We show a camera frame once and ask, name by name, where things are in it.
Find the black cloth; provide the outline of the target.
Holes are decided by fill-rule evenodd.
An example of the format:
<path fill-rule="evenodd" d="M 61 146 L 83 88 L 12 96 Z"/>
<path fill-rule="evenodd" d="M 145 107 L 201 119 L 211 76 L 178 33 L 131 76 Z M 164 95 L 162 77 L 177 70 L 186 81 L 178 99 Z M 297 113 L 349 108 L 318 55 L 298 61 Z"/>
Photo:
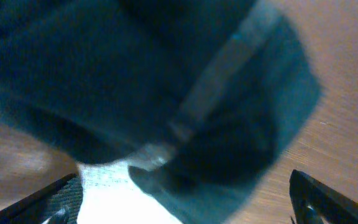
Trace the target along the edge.
<path fill-rule="evenodd" d="M 183 223 L 236 212 L 320 96 L 270 1 L 0 1 L 0 123 L 84 164 L 133 159 Z"/>

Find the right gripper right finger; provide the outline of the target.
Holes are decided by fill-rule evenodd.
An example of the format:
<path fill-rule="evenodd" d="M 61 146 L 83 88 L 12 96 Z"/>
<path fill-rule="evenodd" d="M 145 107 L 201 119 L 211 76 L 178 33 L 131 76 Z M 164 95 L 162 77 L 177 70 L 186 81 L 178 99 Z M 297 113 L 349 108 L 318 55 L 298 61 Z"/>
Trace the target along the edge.
<path fill-rule="evenodd" d="M 302 171 L 292 171 L 289 194 L 293 224 L 358 224 L 358 203 Z"/>

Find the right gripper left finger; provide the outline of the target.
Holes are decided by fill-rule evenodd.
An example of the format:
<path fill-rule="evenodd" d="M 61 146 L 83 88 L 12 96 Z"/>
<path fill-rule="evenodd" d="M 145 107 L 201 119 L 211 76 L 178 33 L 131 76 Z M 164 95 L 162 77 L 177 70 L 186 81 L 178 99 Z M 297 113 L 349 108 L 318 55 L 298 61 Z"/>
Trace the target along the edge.
<path fill-rule="evenodd" d="M 80 177 L 68 174 L 43 189 L 0 210 L 0 224 L 43 223 L 60 209 L 68 211 L 68 224 L 77 224 L 83 201 Z"/>

